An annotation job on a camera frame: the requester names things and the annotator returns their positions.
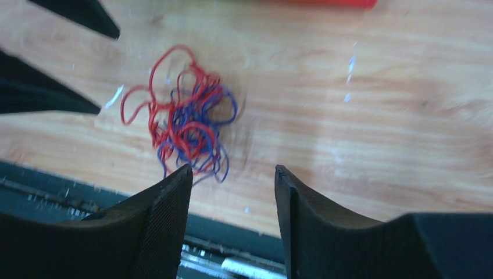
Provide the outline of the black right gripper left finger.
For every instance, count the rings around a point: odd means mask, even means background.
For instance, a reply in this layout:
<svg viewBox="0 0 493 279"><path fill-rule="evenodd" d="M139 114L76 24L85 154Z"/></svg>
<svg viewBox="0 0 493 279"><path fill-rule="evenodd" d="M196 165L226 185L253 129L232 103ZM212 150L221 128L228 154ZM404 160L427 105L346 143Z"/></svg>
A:
<svg viewBox="0 0 493 279"><path fill-rule="evenodd" d="M47 223L1 213L2 278L176 278L193 173L186 164L107 208L88 206L13 181L9 191L87 212Z"/></svg>

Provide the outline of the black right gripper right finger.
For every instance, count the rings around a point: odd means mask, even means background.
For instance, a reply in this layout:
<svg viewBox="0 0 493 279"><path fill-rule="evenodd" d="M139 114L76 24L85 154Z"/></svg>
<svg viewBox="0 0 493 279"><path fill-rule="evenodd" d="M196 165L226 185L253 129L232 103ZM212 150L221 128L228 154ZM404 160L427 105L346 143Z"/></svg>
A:
<svg viewBox="0 0 493 279"><path fill-rule="evenodd" d="M288 278L491 278L492 214L407 213L381 222L276 166Z"/></svg>

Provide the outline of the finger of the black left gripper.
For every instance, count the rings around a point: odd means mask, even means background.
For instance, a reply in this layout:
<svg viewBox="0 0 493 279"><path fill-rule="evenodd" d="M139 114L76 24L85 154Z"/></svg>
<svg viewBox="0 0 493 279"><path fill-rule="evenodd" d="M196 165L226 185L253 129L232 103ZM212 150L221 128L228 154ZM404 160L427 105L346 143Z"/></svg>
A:
<svg viewBox="0 0 493 279"><path fill-rule="evenodd" d="M101 107L18 57L1 51L1 113L55 110L97 115Z"/></svg>
<svg viewBox="0 0 493 279"><path fill-rule="evenodd" d="M120 37L119 26L103 4L97 0L31 0L30 2L108 38L118 40Z"/></svg>

